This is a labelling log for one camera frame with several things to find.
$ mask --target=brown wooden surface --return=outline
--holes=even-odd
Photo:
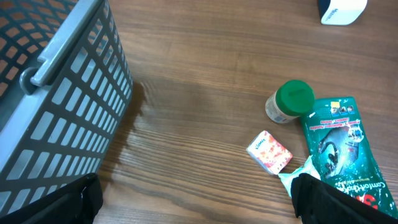
[[[96,223],[300,223],[277,177],[245,148],[263,129],[308,157],[300,123],[264,111],[284,82],[356,98],[398,199],[398,5],[369,0],[350,26],[316,1],[111,0],[134,95],[99,171]]]

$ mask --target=wood grain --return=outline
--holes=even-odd
[[[308,157],[299,122],[264,111],[284,82],[354,96],[398,198],[398,5],[369,0],[350,26],[322,26],[316,1],[110,0],[134,77],[99,176],[96,223],[301,223],[277,177],[245,148],[266,129]]]

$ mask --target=basket handle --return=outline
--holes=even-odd
[[[51,38],[49,44],[40,53],[37,60],[42,65],[36,74],[30,78],[31,84],[44,86],[51,79],[57,67],[67,56],[74,41],[78,38],[82,28],[95,13],[95,9],[101,4],[99,0],[78,1],[73,10],[64,20],[59,30]]]

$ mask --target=bottle label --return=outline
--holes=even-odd
[[[266,103],[266,112],[271,120],[275,121],[276,123],[284,124],[291,122],[295,118],[298,118],[298,116],[289,116],[283,113],[276,105],[275,96],[276,92],[272,94],[270,98],[268,98]]]

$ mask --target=green package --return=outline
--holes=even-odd
[[[398,218],[397,207],[373,158],[353,97],[325,98],[301,118],[321,180]]]

